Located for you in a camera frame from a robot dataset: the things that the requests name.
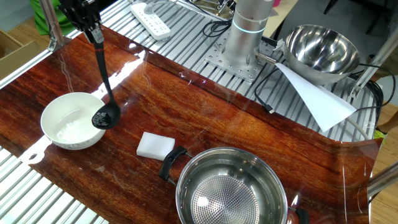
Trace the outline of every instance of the black pot handle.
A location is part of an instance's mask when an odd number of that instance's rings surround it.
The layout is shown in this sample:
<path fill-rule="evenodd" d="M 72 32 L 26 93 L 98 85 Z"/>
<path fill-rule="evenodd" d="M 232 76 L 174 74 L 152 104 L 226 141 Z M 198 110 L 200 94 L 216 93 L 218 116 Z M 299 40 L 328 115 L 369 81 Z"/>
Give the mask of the black pot handle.
<path fill-rule="evenodd" d="M 170 172 L 170 169 L 172 168 L 174 161 L 179 156 L 185 155 L 185 154 L 187 154 L 187 150 L 182 146 L 178 146 L 175 149 L 173 149 L 173 151 L 171 151 L 164 159 L 162 167 L 160 168 L 160 171 L 159 171 L 159 177 L 164 179 L 165 181 L 169 181 L 169 172 Z"/>
<path fill-rule="evenodd" d="M 289 207 L 290 210 L 296 212 L 298 215 L 299 224 L 309 224 L 310 223 L 310 215 L 308 212 L 302 208 L 291 208 Z"/>

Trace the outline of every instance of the clear plastic sheet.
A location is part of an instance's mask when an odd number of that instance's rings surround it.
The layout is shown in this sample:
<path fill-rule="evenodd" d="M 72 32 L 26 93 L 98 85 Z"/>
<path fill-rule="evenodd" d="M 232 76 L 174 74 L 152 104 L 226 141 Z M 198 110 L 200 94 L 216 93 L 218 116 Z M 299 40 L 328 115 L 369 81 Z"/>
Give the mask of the clear plastic sheet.
<path fill-rule="evenodd" d="M 60 95 L 82 91 L 108 101 L 93 46 L 81 35 L 0 91 L 0 145 L 110 222 L 178 223 L 175 186 L 157 176 L 161 162 L 136 155 L 148 131 L 175 138 L 193 156 L 223 146 L 253 153 L 277 174 L 288 206 L 307 210 L 310 223 L 368 223 L 376 141 L 327 139 L 113 31 L 103 32 L 109 81 L 122 111 L 119 124 L 81 151 L 51 144 L 40 130 L 41 112 Z M 175 163 L 174 180 L 187 162 Z M 287 223 L 298 221 L 289 211 Z"/>

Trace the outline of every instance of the white bowl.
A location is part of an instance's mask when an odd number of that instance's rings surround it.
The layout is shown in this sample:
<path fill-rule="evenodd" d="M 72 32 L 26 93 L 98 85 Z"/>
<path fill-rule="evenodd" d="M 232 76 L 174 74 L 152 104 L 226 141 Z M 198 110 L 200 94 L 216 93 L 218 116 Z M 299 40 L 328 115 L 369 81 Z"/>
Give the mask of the white bowl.
<path fill-rule="evenodd" d="M 89 93 L 68 93 L 47 105 L 40 125 L 54 144 L 70 150 L 86 149 L 105 134 L 105 130 L 91 123 L 91 118 L 103 105 L 102 100 Z"/>

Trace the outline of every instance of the power strip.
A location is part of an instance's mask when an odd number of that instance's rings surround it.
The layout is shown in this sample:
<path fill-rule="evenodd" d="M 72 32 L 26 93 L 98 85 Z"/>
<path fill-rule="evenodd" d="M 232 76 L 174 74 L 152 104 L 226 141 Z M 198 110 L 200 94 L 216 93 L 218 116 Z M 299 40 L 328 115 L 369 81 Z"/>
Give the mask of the power strip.
<path fill-rule="evenodd" d="M 155 40 L 165 40 L 170 37 L 170 28 L 167 27 L 167 25 L 159 18 L 159 16 L 157 16 L 155 13 L 144 13 L 146 6 L 147 4 L 144 2 L 133 4 L 131 6 L 131 12 Z"/>

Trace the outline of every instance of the metal mixing bowl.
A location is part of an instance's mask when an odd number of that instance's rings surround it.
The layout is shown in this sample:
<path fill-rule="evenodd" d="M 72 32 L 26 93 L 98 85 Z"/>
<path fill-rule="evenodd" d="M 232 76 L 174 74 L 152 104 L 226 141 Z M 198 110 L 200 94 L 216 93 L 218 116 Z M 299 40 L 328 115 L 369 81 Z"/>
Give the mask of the metal mixing bowl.
<path fill-rule="evenodd" d="M 325 27 L 298 26 L 285 42 L 289 68 L 316 85 L 338 82 L 359 65 L 359 53 L 353 43 Z"/>
<path fill-rule="evenodd" d="M 195 156 L 175 194 L 182 223 L 285 224 L 287 200 L 275 172 L 241 149 L 222 147 Z"/>

